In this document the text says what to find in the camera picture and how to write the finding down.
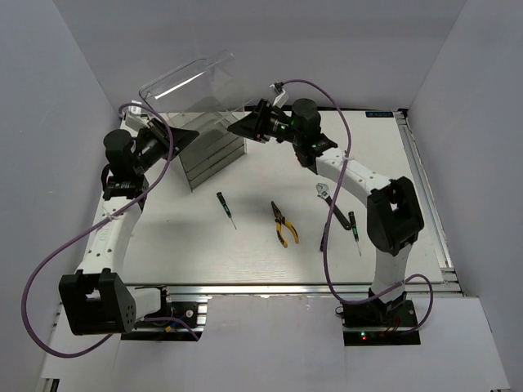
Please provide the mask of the clear plastic drawer cabinet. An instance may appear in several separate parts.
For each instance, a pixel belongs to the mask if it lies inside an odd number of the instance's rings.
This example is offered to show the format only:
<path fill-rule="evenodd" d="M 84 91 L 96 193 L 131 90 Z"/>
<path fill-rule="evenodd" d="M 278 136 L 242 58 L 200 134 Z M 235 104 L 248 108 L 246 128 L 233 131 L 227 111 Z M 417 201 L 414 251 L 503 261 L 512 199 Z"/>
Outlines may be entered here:
<path fill-rule="evenodd" d="M 244 116 L 250 99 L 230 51 L 200 57 L 157 77 L 142 86 L 139 97 L 172 127 L 199 133 L 179 155 L 191 190 L 247 153 L 245 141 L 228 132 Z"/>

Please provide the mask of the green black screwdriver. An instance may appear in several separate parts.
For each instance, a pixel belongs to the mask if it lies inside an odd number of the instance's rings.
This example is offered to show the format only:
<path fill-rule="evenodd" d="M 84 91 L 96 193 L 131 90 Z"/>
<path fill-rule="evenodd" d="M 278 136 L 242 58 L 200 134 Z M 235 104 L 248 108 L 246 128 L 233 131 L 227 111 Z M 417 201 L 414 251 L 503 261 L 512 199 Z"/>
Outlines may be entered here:
<path fill-rule="evenodd" d="M 324 224 L 324 228 L 322 229 L 322 237 L 320 240 L 320 252 L 324 252 L 325 249 L 325 237 L 326 237 L 326 223 Z"/>
<path fill-rule="evenodd" d="M 217 196 L 217 199 L 220 202 L 221 206 L 223 207 L 227 217 L 230 219 L 232 225 L 234 226 L 235 229 L 237 229 L 237 227 L 236 227 L 236 225 L 234 223 L 234 220 L 233 220 L 232 213 L 231 213 L 231 211 L 230 211 L 230 209 L 228 207 L 228 204 L 227 204 L 227 202 L 226 202 L 222 192 L 217 192 L 216 196 Z"/>
<path fill-rule="evenodd" d="M 357 246 L 357 249 L 358 249 L 358 253 L 361 254 L 361 250 L 360 250 L 360 236 L 359 236 L 359 231 L 357 229 L 355 213 L 354 212 L 348 212 L 348 218 L 349 218 L 349 222 L 351 224 L 351 231 L 352 231 L 354 239 L 355 239 L 355 243 L 356 243 L 356 246 Z"/>

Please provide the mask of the black adjustable wrench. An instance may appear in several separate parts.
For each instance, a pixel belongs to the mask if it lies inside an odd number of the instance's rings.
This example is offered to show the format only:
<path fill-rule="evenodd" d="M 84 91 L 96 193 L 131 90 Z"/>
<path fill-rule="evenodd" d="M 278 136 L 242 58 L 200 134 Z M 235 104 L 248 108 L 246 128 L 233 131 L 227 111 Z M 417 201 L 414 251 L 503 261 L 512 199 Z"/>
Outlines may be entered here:
<path fill-rule="evenodd" d="M 329 192 L 329 187 L 324 183 L 317 183 L 315 188 L 317 191 L 317 196 L 323 199 L 331 207 L 333 205 L 333 200 Z M 333 207 L 333 214 L 336 216 L 338 222 L 345 230 L 351 230 L 350 221 L 345 217 L 337 205 Z"/>

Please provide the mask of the yellow pliers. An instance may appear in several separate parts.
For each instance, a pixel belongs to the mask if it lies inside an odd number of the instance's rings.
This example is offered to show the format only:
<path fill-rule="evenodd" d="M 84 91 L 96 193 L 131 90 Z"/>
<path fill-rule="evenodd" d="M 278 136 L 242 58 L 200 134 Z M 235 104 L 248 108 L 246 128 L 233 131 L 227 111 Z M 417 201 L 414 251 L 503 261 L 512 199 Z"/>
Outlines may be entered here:
<path fill-rule="evenodd" d="M 278 208 L 278 206 L 275 204 L 274 201 L 270 202 L 271 209 L 273 211 L 273 215 L 275 218 L 275 224 L 276 224 L 276 234 L 277 238 L 280 242 L 280 244 L 284 247 L 288 247 L 288 242 L 285 240 L 282 232 L 282 228 L 287 228 L 290 233 L 293 236 L 293 240 L 295 243 L 300 243 L 300 238 L 298 235 L 298 232 L 294 228 L 294 226 L 286 219 L 286 217 L 282 214 L 281 210 Z"/>

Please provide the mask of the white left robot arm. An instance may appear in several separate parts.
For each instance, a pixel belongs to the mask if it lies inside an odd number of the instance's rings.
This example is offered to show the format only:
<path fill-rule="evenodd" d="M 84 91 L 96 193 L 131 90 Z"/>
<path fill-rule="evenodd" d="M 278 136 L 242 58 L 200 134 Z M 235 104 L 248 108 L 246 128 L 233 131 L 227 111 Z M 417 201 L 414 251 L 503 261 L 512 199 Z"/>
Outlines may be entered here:
<path fill-rule="evenodd" d="M 152 122 L 133 136 L 116 129 L 104 140 L 108 161 L 101 175 L 102 215 L 106 223 L 93 233 L 87 254 L 73 274 L 59 282 L 71 332 L 76 336 L 129 333 L 147 318 L 163 326 L 172 305 L 162 287 L 129 288 L 120 274 L 132 231 L 145 206 L 146 172 L 160 159 L 170 161 L 199 133 Z"/>

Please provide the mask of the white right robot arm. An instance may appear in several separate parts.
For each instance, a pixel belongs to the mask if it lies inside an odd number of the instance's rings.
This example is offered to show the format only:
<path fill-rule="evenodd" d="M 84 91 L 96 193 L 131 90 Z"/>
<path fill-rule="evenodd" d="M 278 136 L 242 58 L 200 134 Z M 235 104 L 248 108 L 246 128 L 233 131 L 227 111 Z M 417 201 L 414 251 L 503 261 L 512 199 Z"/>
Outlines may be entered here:
<path fill-rule="evenodd" d="M 424 227 L 412 181 L 391 179 L 367 168 L 341 150 L 321 131 L 321 115 L 310 99 L 296 100 L 290 114 L 260 100 L 246 117 L 227 130 L 265 143 L 274 138 L 289 142 L 302 167 L 356 197 L 367 210 L 367 235 L 376 249 L 375 271 L 369 298 L 356 302 L 369 307 L 369 317 L 386 326 L 396 319 L 405 302 L 405 271 L 409 254 Z"/>

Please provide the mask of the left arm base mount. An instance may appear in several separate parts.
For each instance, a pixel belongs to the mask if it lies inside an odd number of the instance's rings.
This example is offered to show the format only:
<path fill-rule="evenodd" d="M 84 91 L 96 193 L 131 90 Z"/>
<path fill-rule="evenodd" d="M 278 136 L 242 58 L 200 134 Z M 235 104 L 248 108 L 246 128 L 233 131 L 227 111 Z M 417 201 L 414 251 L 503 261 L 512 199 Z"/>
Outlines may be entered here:
<path fill-rule="evenodd" d="M 171 294 L 166 286 L 159 291 L 160 306 L 137 320 L 122 341 L 197 341 L 206 323 L 208 298 Z"/>

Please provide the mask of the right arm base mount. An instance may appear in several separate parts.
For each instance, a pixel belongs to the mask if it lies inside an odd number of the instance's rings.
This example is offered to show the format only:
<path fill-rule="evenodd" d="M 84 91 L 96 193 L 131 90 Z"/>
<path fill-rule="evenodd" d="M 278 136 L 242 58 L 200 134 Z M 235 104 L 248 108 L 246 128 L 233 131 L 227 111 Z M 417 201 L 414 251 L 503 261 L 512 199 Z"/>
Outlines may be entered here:
<path fill-rule="evenodd" d="M 345 347 L 421 345 L 419 331 L 408 332 L 418 325 L 411 300 L 386 315 L 370 304 L 339 305 L 335 313 L 342 321 Z"/>

